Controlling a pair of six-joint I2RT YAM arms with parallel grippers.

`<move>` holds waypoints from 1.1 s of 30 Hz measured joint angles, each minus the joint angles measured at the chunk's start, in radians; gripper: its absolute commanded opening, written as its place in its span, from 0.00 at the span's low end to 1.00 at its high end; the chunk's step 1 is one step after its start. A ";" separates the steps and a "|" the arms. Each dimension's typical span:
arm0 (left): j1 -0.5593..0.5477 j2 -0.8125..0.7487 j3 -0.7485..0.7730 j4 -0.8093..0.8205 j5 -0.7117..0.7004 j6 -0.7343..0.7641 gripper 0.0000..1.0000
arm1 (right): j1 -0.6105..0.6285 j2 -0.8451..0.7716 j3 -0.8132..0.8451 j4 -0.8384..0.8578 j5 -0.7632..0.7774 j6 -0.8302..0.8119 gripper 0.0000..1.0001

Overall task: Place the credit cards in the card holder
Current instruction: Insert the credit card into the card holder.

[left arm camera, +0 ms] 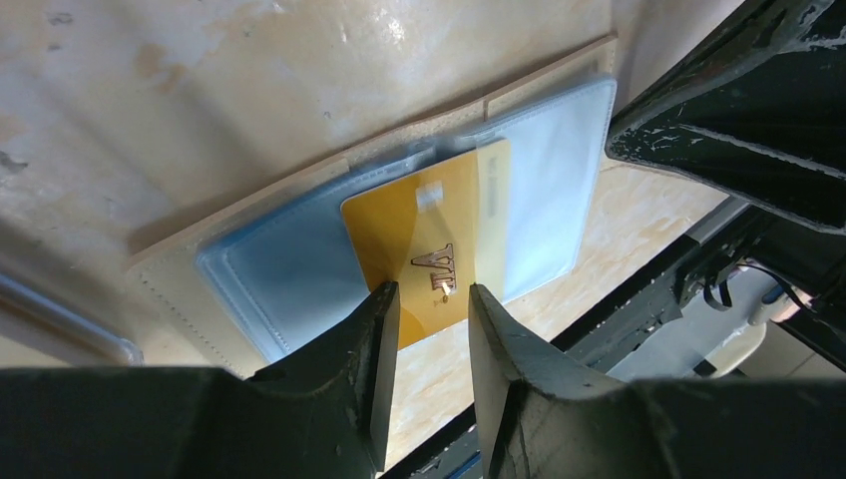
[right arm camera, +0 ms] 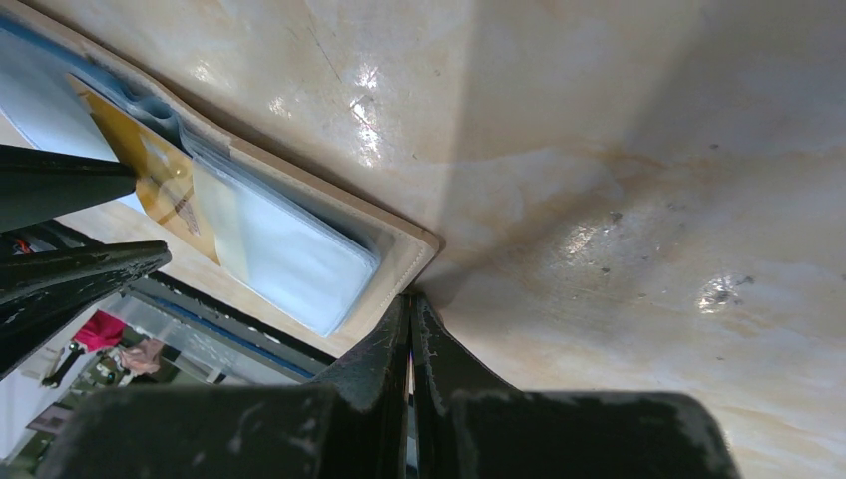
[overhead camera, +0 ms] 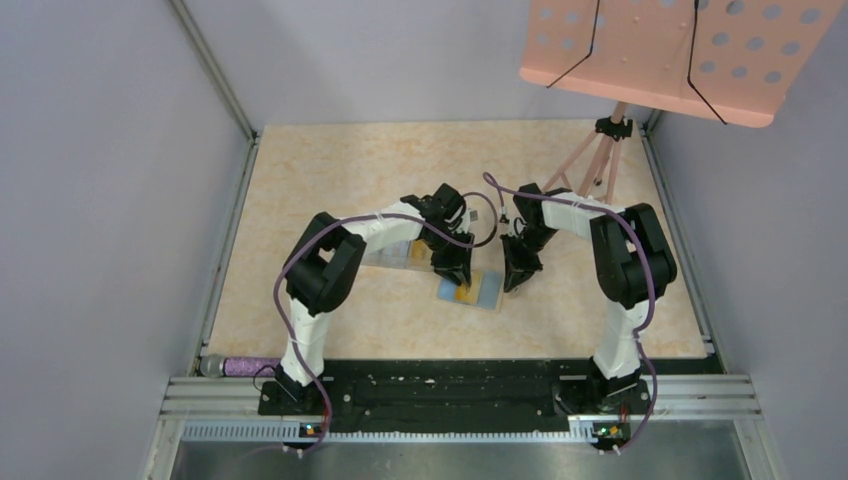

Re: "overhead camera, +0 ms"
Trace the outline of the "clear plastic card tray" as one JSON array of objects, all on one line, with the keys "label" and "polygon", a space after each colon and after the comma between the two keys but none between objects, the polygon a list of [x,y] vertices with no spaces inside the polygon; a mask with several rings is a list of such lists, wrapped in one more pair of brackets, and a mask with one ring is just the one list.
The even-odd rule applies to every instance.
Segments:
[{"label": "clear plastic card tray", "polygon": [[433,271],[432,262],[424,268],[411,267],[408,264],[407,254],[409,244],[412,241],[396,242],[388,245],[380,250],[366,254],[362,259],[363,266],[415,270],[415,271]]}]

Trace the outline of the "purple glitter microphone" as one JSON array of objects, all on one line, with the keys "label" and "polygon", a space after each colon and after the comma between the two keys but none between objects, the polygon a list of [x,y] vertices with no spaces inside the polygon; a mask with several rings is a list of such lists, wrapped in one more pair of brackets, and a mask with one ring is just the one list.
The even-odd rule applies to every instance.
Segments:
[{"label": "purple glitter microphone", "polygon": [[276,358],[207,355],[199,360],[197,371],[206,378],[267,377],[278,364]]}]

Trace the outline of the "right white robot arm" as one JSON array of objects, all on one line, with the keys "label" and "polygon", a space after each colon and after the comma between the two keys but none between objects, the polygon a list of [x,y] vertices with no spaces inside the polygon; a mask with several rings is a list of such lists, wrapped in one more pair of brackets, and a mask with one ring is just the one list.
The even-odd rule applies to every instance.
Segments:
[{"label": "right white robot arm", "polygon": [[585,397],[594,409],[612,412],[640,381],[637,336],[677,277],[656,212],[646,203],[612,207],[567,188],[544,192],[535,183],[521,186],[513,202],[519,215],[501,238],[504,292],[542,271],[540,253],[557,232],[570,232],[592,245],[607,316],[601,343],[590,359]]}]

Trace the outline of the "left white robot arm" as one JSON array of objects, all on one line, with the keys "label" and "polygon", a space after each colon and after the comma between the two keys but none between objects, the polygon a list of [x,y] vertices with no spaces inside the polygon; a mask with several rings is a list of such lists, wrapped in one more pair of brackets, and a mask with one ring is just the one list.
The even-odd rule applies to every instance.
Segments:
[{"label": "left white robot arm", "polygon": [[442,184],[432,195],[407,195],[375,213],[337,219],[316,214],[284,262],[273,287],[288,331],[274,377],[283,401],[297,413],[319,404],[316,381],[332,314],[353,289],[363,258],[401,242],[421,241],[435,274],[457,286],[472,283],[474,236],[465,199]]}]

